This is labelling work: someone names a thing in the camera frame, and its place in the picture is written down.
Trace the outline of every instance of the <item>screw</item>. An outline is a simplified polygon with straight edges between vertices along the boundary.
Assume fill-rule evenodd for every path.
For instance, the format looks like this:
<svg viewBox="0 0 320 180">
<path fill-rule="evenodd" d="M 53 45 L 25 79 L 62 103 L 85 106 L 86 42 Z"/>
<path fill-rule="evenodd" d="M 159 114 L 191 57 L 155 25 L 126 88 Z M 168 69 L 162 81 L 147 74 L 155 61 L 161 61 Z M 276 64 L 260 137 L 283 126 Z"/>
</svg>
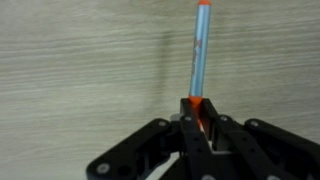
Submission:
<svg viewBox="0 0 320 180">
<path fill-rule="evenodd" d="M 251 121 L 250 124 L 256 127 L 259 126 L 259 123 L 257 121 Z"/>
<path fill-rule="evenodd" d="M 281 179 L 278 178 L 277 176 L 269 175 L 269 176 L 267 177 L 267 180 L 281 180 Z"/>
<path fill-rule="evenodd" d="M 185 119 L 186 121 L 191 121 L 191 120 L 192 120 L 192 118 L 189 117 L 189 116 L 185 117 L 184 119 Z"/>
<path fill-rule="evenodd" d="M 228 121 L 228 118 L 227 118 L 226 116 L 221 116 L 220 119 L 221 119 L 222 121 Z"/>
<path fill-rule="evenodd" d="M 100 164 L 97 167 L 97 172 L 99 174 L 106 174 L 110 170 L 110 165 L 107 163 Z"/>
<path fill-rule="evenodd" d="M 159 126 L 165 126 L 167 123 L 165 121 L 160 121 Z"/>
<path fill-rule="evenodd" d="M 216 178 L 214 178 L 211 175 L 206 174 L 206 175 L 202 176 L 201 180 L 216 180 Z"/>
</svg>

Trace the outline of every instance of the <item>wooden surface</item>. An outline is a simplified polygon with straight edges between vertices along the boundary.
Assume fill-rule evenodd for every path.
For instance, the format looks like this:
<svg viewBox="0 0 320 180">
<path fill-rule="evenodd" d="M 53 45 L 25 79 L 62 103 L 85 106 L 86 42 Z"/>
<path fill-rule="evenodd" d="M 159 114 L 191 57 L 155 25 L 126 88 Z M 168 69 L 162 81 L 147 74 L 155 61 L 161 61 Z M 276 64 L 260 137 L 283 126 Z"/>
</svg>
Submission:
<svg viewBox="0 0 320 180">
<path fill-rule="evenodd" d="M 214 4 L 205 96 L 239 122 L 320 143 L 320 1 Z M 85 180 L 96 156 L 178 112 L 195 12 L 182 0 L 2 0 L 0 179 Z"/>
</svg>

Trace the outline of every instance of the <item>wood grain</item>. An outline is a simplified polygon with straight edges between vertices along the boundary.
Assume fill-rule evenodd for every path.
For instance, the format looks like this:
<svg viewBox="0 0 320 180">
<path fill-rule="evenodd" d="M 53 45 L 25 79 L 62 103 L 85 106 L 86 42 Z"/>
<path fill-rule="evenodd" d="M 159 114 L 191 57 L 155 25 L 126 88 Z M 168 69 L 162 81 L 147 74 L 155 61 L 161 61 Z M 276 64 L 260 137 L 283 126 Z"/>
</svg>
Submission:
<svg viewBox="0 0 320 180">
<path fill-rule="evenodd" d="M 85 179 L 188 93 L 195 1 L 0 2 L 0 179 Z M 320 143 L 320 1 L 216 1 L 205 96 Z M 161 171 L 150 179 L 155 179 Z"/>
</svg>

